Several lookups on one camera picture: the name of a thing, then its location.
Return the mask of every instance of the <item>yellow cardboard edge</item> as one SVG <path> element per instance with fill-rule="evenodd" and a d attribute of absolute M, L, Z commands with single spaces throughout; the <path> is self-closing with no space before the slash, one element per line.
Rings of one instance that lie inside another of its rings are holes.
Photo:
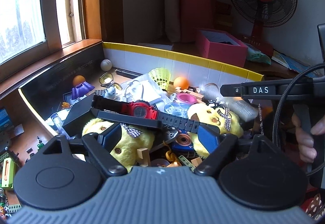
<path fill-rule="evenodd" d="M 217 62 L 203 57 L 198 57 L 194 55 L 183 54 L 183 53 L 178 53 L 178 52 L 173 52 L 173 51 L 168 51 L 163 49 L 157 49 L 157 48 L 145 47 L 139 45 L 107 43 L 107 42 L 103 42 L 103 48 L 167 58 L 167 59 L 176 60 L 184 63 L 189 63 L 192 65 L 207 67 L 210 69 L 226 72 L 228 74 L 240 76 L 242 78 L 246 78 L 252 81 L 261 81 L 263 78 L 263 75 L 260 75 L 258 73 L 255 73 L 253 71 L 241 67 L 232 66 L 226 63 Z"/>

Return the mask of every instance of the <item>pink box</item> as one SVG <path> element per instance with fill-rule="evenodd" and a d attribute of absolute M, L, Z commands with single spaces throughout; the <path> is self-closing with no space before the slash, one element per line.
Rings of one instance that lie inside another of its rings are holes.
<path fill-rule="evenodd" d="M 204 58 L 244 67 L 247 46 L 227 32 L 213 29 L 197 29 L 196 46 Z"/>

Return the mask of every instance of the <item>watch face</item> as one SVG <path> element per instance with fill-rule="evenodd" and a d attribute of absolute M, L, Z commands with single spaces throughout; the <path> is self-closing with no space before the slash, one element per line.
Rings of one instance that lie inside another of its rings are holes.
<path fill-rule="evenodd" d="M 138 118 L 145 118 L 147 116 L 147 108 L 137 106 L 133 109 L 133 116 Z"/>

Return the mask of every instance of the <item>plush toy face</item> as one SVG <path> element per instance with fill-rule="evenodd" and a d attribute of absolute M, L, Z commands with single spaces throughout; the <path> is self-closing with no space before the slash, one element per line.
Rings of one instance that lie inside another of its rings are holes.
<path fill-rule="evenodd" d="M 222 108 L 213 109 L 206 104 L 194 104 L 192 105 L 188 111 L 187 115 L 189 119 L 196 120 L 199 122 L 211 124 L 218 126 L 220 129 L 220 133 L 232 133 L 238 137 L 243 135 L 243 129 L 239 124 L 238 116 L 230 111 L 231 115 L 231 123 L 230 123 L 230 131 L 225 128 L 225 118 L 218 114 L 218 109 L 224 114 L 225 110 Z M 191 140 L 193 142 L 193 147 L 195 151 L 202 157 L 207 157 L 209 155 L 208 151 L 204 148 L 204 146 L 200 143 L 198 139 L 198 135 L 194 133 L 189 133 L 191 136 Z"/>
<path fill-rule="evenodd" d="M 102 133 L 107 128 L 112 126 L 113 123 L 109 121 L 104 121 L 102 119 L 96 118 L 89 121 L 83 128 L 82 135 L 84 136 L 90 132 Z M 118 160 L 127 170 L 130 172 L 132 166 L 137 160 L 137 149 L 152 147 L 154 141 L 154 134 L 151 131 L 146 130 L 143 127 L 129 126 L 130 128 L 136 128 L 142 133 L 139 137 L 131 137 L 126 129 L 122 127 L 121 140 L 113 148 L 110 154 Z"/>

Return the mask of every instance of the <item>human hand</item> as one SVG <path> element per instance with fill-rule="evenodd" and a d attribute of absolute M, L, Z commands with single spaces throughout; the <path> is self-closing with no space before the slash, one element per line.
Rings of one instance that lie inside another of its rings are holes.
<path fill-rule="evenodd" d="M 317 152 L 314 147 L 314 139 L 309 133 L 301 128 L 301 122 L 294 113 L 292 123 L 296 127 L 296 139 L 299 147 L 300 159 L 307 163 L 312 163 L 316 158 Z M 311 128 L 310 133 L 313 135 L 321 135 L 325 133 L 325 116 L 316 125 Z"/>

